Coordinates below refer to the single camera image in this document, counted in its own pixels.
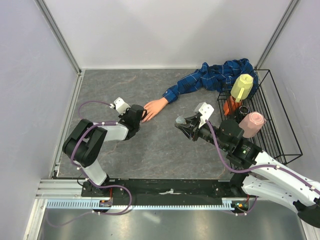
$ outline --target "white panel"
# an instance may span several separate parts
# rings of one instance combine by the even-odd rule
[[[33,0],[0,1],[0,233],[23,238],[76,73]]]
[[[263,53],[289,0],[46,0],[82,68],[198,67]]]
[[[263,68],[271,69],[303,156],[288,166],[320,181],[320,1],[301,1]],[[267,92],[273,99],[274,92]],[[272,110],[277,115],[276,106]],[[281,132],[285,149],[292,137]]]

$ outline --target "metal vent strip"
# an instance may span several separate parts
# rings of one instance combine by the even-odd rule
[[[123,210],[126,205],[113,205],[111,207],[99,206],[100,200],[91,199],[49,199],[47,209],[114,209]],[[129,210],[234,210],[231,200],[222,200],[222,205],[135,205]]]

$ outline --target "pink cup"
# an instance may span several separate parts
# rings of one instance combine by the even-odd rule
[[[244,130],[243,137],[249,139],[255,136],[265,123],[266,119],[264,116],[254,111],[245,116],[239,123],[239,127]]]

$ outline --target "robotic arm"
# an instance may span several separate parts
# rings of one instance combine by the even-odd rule
[[[192,141],[202,138],[214,144],[209,117],[214,109],[205,102],[195,109],[192,117],[178,117],[175,126]],[[233,119],[213,126],[218,146],[227,152],[227,159],[245,170],[235,170],[231,179],[231,189],[243,191],[251,196],[281,204],[295,213],[306,223],[320,228],[320,183],[304,177],[276,161],[259,146],[242,137],[244,130]],[[247,173],[259,174],[270,181],[260,180]]]
[[[80,166],[88,178],[98,186],[106,185],[110,179],[97,161],[102,144],[106,141],[129,140],[140,130],[140,121],[147,115],[142,106],[135,104],[130,106],[120,97],[110,107],[119,113],[120,120],[112,124],[102,123],[101,127],[93,128],[82,140],[73,158],[74,163]],[[62,151],[71,158],[80,138],[96,124],[82,119],[64,142]]]

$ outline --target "human hand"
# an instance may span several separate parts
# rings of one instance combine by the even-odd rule
[[[157,115],[167,104],[168,100],[163,98],[160,98],[158,100],[154,100],[151,102],[148,102],[145,106],[144,109],[147,111],[147,115],[145,118],[142,120],[142,122],[147,122],[150,119],[152,119],[155,115]]]

